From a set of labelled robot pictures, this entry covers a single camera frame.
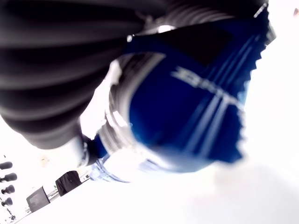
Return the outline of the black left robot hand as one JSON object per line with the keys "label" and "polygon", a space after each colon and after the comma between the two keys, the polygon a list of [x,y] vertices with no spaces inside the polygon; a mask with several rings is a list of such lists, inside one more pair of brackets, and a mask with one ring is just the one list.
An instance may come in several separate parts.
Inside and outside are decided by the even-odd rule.
{"label": "black left robot hand", "polygon": [[15,192],[15,187],[12,182],[17,180],[17,174],[9,172],[13,167],[11,161],[5,161],[0,163],[0,207],[9,207],[13,205],[13,201],[10,197]]}

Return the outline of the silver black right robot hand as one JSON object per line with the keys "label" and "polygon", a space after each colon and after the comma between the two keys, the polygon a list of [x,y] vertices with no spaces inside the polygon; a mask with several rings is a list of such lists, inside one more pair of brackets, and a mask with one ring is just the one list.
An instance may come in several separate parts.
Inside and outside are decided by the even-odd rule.
{"label": "silver black right robot hand", "polygon": [[245,84],[265,49],[266,0],[3,0],[0,114],[33,146],[80,135],[110,64],[91,160],[194,172],[234,163]]}

